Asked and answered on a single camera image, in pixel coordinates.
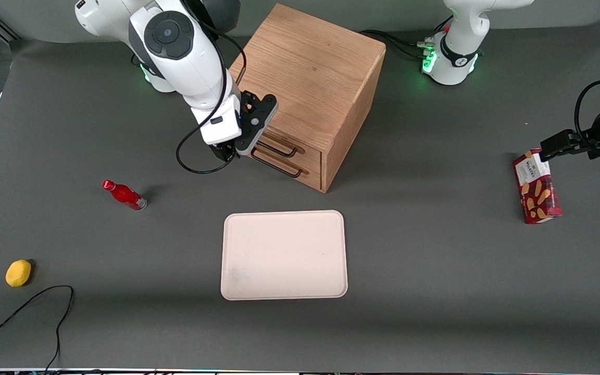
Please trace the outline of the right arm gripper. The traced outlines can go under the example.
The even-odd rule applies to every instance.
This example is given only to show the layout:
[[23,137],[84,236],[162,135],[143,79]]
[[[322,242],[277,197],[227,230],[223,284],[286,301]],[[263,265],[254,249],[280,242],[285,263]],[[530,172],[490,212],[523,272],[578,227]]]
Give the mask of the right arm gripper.
[[240,99],[241,96],[238,93],[227,95],[221,105],[215,107],[215,113],[207,109],[191,108],[197,122],[202,124],[200,133],[203,142],[210,145],[214,155],[226,163],[240,158],[235,148],[235,141],[231,141],[242,135]]

